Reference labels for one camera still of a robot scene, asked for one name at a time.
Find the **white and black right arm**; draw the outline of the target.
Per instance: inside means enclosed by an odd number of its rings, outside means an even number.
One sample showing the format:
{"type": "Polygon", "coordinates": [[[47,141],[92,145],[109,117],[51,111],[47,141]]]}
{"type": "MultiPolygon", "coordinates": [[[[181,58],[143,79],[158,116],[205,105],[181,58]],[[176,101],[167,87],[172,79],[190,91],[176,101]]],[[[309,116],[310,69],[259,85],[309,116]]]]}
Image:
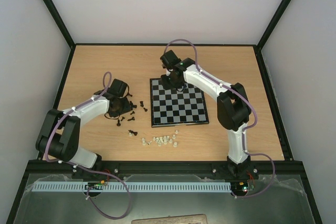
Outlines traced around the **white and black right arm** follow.
{"type": "Polygon", "coordinates": [[[228,171],[233,177],[242,177],[250,163],[247,123],[250,114],[255,112],[248,102],[244,86],[224,82],[202,69],[196,61],[190,58],[181,60],[172,50],[165,50],[160,60],[168,72],[161,76],[164,89],[177,89],[188,83],[216,101],[217,119],[228,134],[228,171]]]}

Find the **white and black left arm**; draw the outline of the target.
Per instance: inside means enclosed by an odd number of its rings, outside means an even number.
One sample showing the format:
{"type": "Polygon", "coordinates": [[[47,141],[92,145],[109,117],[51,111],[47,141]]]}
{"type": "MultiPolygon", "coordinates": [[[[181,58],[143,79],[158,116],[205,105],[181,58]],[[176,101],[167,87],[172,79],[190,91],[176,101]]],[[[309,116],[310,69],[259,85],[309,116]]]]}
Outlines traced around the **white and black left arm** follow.
{"type": "Polygon", "coordinates": [[[39,132],[36,149],[59,162],[71,163],[90,170],[102,168],[102,157],[79,146],[80,128],[100,115],[118,119],[132,110],[128,96],[129,85],[114,79],[108,88],[99,90],[82,104],[60,111],[51,109],[46,114],[39,132]]]}

